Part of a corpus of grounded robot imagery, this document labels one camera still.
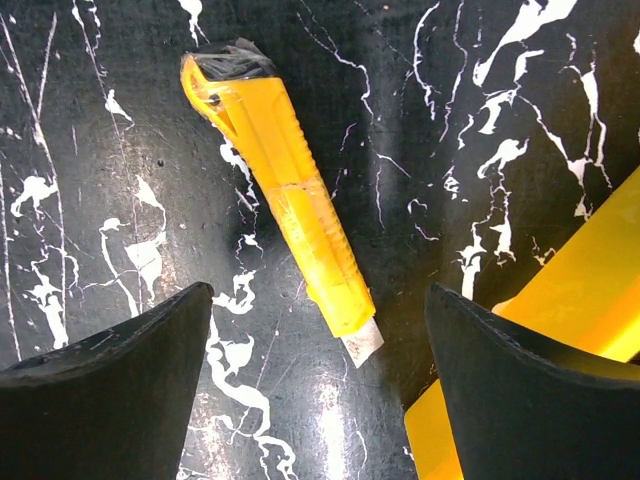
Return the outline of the yellow utility knife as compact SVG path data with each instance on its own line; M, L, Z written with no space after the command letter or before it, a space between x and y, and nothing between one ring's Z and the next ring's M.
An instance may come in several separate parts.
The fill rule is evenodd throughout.
M238 38L184 54L180 81L245 161L309 297L361 367L384 343L374 302L273 62Z

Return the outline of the yellow plastic bin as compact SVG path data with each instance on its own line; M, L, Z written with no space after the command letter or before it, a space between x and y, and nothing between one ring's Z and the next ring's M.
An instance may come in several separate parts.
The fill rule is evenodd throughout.
M639 177L630 175L533 279L490 312L609 360L639 351ZM422 479L467 479L437 377L405 416Z

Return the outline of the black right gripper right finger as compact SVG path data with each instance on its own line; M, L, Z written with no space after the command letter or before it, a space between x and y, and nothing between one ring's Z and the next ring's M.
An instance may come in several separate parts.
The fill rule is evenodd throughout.
M637 365L553 340L438 283L425 319L465 478L638 478Z

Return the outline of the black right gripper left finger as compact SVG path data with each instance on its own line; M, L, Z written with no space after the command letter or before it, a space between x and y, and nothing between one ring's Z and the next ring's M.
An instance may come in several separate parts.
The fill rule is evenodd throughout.
M1 373L4 479L174 479L209 335L213 289Z

